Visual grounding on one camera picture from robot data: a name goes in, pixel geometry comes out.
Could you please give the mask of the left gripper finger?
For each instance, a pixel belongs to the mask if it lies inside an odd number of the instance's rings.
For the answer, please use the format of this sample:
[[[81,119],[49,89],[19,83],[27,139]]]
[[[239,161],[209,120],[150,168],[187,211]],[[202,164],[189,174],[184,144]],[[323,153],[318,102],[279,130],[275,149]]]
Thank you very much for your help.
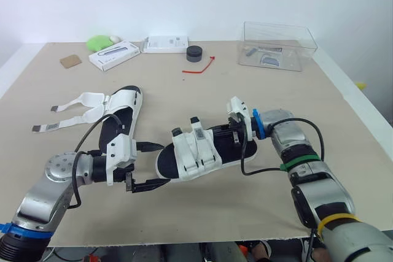
[[[154,152],[157,150],[163,150],[164,146],[153,142],[137,142],[136,150],[140,152]]]
[[[131,192],[142,193],[146,191],[152,191],[167,184],[170,181],[171,181],[170,179],[150,179],[150,180],[146,180],[143,183],[136,183],[135,179],[132,179]]]

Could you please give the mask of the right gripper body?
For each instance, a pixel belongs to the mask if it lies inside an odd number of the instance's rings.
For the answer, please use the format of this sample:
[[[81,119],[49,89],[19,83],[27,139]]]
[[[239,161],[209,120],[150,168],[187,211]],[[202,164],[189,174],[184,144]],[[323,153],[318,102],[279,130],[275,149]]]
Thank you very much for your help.
[[[240,120],[237,122],[230,117],[228,119],[229,129],[232,131],[234,146],[241,146],[244,141],[247,141],[247,130],[245,123]]]

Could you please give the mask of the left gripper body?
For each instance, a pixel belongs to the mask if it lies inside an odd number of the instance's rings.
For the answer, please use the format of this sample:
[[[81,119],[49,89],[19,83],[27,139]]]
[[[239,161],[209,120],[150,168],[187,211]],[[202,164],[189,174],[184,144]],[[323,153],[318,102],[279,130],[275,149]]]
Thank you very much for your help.
[[[113,171],[114,182],[125,183],[125,190],[127,192],[134,192],[134,179],[133,179],[134,164],[130,164],[125,168],[116,168]]]

